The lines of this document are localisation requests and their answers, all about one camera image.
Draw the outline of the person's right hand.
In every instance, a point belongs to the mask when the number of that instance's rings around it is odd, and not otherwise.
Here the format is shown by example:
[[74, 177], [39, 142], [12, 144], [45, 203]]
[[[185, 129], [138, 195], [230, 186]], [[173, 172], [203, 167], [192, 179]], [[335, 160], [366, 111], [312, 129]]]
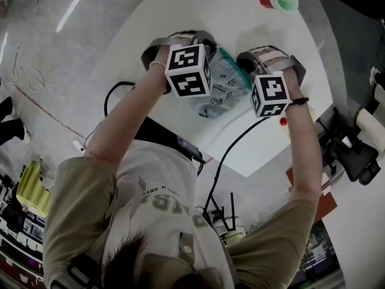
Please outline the person's right hand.
[[270, 73], [281, 70], [285, 79], [291, 100], [302, 98], [301, 83], [306, 74], [306, 69], [291, 55], [288, 57], [276, 48], [264, 48], [258, 52], [258, 57], [266, 70]]

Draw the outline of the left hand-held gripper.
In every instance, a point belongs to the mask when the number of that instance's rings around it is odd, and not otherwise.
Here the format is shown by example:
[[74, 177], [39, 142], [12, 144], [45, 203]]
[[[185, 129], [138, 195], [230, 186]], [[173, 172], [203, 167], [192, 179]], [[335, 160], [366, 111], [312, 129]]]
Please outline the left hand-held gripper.
[[205, 30], [189, 30], [154, 39], [141, 55], [145, 69], [155, 64], [161, 48], [169, 50], [165, 77], [169, 88], [179, 98], [199, 98], [211, 94], [209, 63], [217, 53], [217, 44]]

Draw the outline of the person's left hand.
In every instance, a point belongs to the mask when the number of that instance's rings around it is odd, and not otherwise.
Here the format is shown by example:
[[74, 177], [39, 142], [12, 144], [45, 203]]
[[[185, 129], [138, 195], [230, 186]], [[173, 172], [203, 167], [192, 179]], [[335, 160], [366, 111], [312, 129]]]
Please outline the person's left hand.
[[[177, 41], [177, 43], [180, 44], [181, 46], [188, 46], [192, 41], [192, 38], [193, 38], [192, 34], [175, 34], [171, 37], [172, 40]], [[170, 48], [171, 46], [169, 45], [160, 46], [155, 60], [161, 61], [164, 64], [166, 64], [168, 60]]]

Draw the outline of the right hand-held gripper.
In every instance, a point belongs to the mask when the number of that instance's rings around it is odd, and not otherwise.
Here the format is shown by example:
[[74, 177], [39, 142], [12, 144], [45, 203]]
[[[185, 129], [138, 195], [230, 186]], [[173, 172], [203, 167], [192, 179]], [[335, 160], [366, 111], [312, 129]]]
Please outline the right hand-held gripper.
[[[281, 116], [289, 106], [305, 104], [306, 98], [290, 99], [283, 72], [277, 70], [270, 73], [260, 61], [258, 52], [263, 51], [264, 48], [266, 46], [240, 53], [236, 58], [236, 63], [245, 76], [254, 77], [251, 102], [255, 115], [262, 118]], [[281, 51], [275, 46], [269, 46], [269, 48]]]

